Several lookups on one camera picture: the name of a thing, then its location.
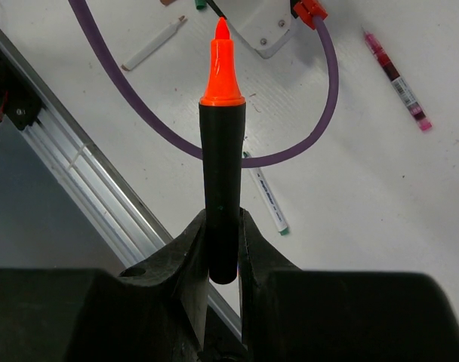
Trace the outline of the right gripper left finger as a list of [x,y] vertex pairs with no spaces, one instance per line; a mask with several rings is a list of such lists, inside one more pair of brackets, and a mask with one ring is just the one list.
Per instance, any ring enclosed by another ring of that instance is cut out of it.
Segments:
[[92,271],[66,361],[196,361],[208,307],[206,215],[113,277]]

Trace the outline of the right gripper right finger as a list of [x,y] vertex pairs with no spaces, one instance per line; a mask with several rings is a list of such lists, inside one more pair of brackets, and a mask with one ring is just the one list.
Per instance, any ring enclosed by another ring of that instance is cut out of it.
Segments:
[[459,361],[459,323],[430,276],[300,269],[247,211],[239,288],[252,361]]

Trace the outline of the black orange highlighter pen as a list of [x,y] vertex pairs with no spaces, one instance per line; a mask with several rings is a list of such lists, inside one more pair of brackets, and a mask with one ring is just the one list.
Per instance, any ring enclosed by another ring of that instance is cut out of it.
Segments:
[[199,101],[209,276],[236,279],[246,101],[236,77],[234,41],[220,17],[210,43],[208,83]]

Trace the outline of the red pink pen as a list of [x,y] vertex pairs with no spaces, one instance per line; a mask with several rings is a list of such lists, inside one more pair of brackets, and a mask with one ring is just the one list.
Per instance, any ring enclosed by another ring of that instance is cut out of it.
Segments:
[[417,97],[406,80],[402,77],[381,43],[377,40],[376,36],[366,29],[362,30],[362,34],[365,44],[386,74],[394,91],[399,96],[399,99],[414,119],[419,129],[423,132],[431,130],[433,125],[428,119]]

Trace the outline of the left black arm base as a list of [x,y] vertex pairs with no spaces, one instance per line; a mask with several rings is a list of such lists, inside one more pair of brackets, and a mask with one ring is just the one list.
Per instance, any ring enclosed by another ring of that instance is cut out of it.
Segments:
[[7,116],[18,130],[31,126],[42,100],[0,49],[0,124]]

